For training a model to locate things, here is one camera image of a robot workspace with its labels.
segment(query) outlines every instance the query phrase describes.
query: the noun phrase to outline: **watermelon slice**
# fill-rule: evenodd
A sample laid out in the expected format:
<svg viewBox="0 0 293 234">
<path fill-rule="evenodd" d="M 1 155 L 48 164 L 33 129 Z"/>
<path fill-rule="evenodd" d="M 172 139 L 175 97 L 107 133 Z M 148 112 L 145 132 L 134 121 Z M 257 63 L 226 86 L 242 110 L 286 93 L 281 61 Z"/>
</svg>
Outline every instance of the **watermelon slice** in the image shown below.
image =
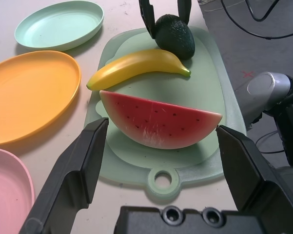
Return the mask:
<svg viewBox="0 0 293 234">
<path fill-rule="evenodd" d="M 132 140 L 158 149 L 178 149 L 208 136 L 221 114 L 100 91 L 113 123 Z"/>
</svg>

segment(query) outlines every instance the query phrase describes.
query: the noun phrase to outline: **dark green avocado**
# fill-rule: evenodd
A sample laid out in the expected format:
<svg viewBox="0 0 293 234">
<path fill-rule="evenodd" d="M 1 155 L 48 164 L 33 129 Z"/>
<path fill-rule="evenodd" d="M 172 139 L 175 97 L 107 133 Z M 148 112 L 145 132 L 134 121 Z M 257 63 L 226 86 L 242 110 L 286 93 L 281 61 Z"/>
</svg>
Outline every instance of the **dark green avocado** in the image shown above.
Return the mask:
<svg viewBox="0 0 293 234">
<path fill-rule="evenodd" d="M 162 50 L 170 51 L 179 59 L 190 59 L 195 53 L 195 42 L 186 23 L 178 16 L 164 15 L 155 24 L 155 41 Z"/>
</svg>

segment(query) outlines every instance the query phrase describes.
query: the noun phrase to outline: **yellow banana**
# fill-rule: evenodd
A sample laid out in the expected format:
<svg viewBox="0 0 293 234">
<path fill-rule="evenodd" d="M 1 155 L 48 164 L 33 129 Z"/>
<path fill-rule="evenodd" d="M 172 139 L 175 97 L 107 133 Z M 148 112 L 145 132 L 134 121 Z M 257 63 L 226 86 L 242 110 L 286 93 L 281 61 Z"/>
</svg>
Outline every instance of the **yellow banana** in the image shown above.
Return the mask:
<svg viewBox="0 0 293 234">
<path fill-rule="evenodd" d="M 125 55 L 98 70 L 88 81 L 90 90 L 102 90 L 146 72 L 179 73 L 189 77 L 191 71 L 173 53 L 166 50 L 143 50 Z"/>
</svg>

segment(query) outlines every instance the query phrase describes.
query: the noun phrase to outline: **white table surface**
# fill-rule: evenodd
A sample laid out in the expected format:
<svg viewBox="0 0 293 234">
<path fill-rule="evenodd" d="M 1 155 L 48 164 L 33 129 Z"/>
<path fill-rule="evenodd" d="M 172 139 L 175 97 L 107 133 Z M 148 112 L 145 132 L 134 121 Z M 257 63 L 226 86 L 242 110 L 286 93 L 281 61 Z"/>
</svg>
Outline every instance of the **white table surface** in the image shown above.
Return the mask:
<svg viewBox="0 0 293 234">
<path fill-rule="evenodd" d="M 25 53 L 14 40 L 14 30 L 29 14 L 60 0 L 0 0 L 0 62 Z M 81 67 L 82 80 L 79 94 L 69 109 L 54 123 L 25 140 L 0 146 L 17 155 L 27 166 L 35 187 L 36 196 L 44 185 L 58 156 L 73 142 L 83 129 L 86 104 L 91 91 L 86 83 L 97 70 L 100 55 L 109 39 L 127 30 L 144 27 L 139 12 L 138 0 L 96 0 L 104 10 L 101 31 L 84 45 L 68 51 Z M 177 0 L 152 0 L 155 18 L 164 14 L 177 15 Z M 193 0 L 190 25 L 207 30 L 201 10 Z M 168 203 L 150 200 L 145 192 L 137 188 L 120 187 L 100 179 L 93 203 L 89 209 L 81 210 L 75 219 L 73 234 L 110 234 L 123 205 L 156 206 L 163 208 Z M 236 209 L 224 178 L 213 182 L 184 188 L 170 204 L 181 209 L 202 210 L 213 206 L 219 210 Z"/>
</svg>

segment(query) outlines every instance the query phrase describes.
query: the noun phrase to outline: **light green cutting board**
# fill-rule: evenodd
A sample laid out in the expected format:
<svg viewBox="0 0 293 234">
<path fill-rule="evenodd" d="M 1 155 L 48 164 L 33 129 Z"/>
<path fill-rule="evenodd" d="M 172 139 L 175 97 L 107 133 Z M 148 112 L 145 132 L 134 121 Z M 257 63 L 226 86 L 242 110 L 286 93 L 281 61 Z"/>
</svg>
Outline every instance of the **light green cutting board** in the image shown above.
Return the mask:
<svg viewBox="0 0 293 234">
<path fill-rule="evenodd" d="M 195 55 L 182 61 L 192 71 L 190 78 L 178 74 L 147 73 L 131 78 L 109 91 L 221 113 L 220 124 L 246 133 L 245 125 L 225 71 L 218 48 L 209 33 L 190 27 L 195 39 Z M 99 69 L 126 54 L 154 49 L 157 45 L 146 29 L 136 29 L 112 38 L 105 46 Z M 93 91 L 85 125 L 108 117 L 98 91 Z M 167 173 L 168 188 L 159 188 L 155 177 Z M 223 175 L 216 132 L 199 143 L 177 150 L 143 146 L 124 135 L 110 120 L 100 176 L 140 185 L 149 194 L 169 199 L 182 185 Z"/>
</svg>

